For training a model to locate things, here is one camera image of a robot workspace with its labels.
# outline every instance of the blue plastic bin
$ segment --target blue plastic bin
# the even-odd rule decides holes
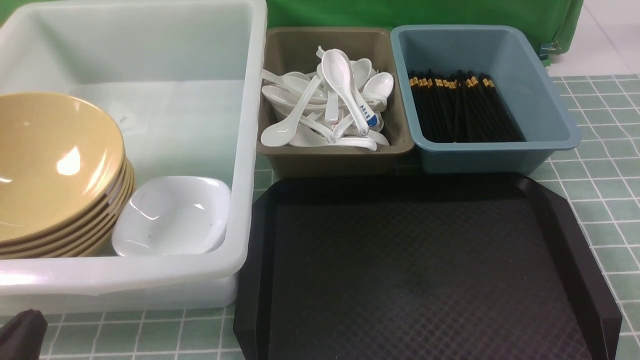
[[[518,172],[528,175],[558,150],[580,143],[580,131],[525,36],[508,26],[412,25],[391,32],[400,90],[411,136],[427,173]],[[435,143],[425,139],[408,72],[433,69],[484,72],[526,142]]]

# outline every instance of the green tiled surface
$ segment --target green tiled surface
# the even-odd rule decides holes
[[[48,316],[40,359],[243,360],[233,334],[234,313],[231,305]]]
[[[640,78],[555,78],[582,131],[575,151],[554,154],[532,178],[568,198],[625,315],[617,360],[640,359]],[[416,154],[398,174],[419,172]],[[275,180],[256,159],[258,197]],[[243,360],[233,306],[133,313],[49,315],[42,359]]]

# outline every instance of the black serving tray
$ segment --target black serving tray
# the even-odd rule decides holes
[[[622,322],[567,201],[511,174],[279,181],[239,276],[247,360],[613,360]]]

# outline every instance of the white floor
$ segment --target white floor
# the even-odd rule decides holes
[[[640,74],[640,0],[584,0],[569,51],[551,76]]]

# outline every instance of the plastic container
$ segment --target plastic container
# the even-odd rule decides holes
[[[376,28],[274,28],[267,31],[264,68],[282,75],[290,71],[316,71],[320,59],[318,46],[340,49],[349,59],[368,58],[373,68],[393,74],[394,91],[382,113],[382,133],[391,146],[376,152],[350,147],[266,147],[258,139],[258,153],[267,157],[275,174],[287,177],[376,175],[394,166],[395,159],[413,148],[413,140],[404,114],[403,99],[397,85],[396,66],[389,32]],[[271,104],[260,100],[259,133],[277,122]]]
[[[580,131],[529,42],[517,29],[482,25],[400,26],[391,32],[400,89],[413,141],[427,173],[530,174],[551,154],[573,149]],[[493,78],[526,142],[434,143],[425,139],[408,72],[459,69]]]
[[[0,313],[235,299],[251,223],[265,32],[263,0],[68,0],[11,16],[0,29],[0,93],[62,92],[101,107],[122,130],[138,184],[204,176],[232,193],[225,241],[208,254],[0,261]]]

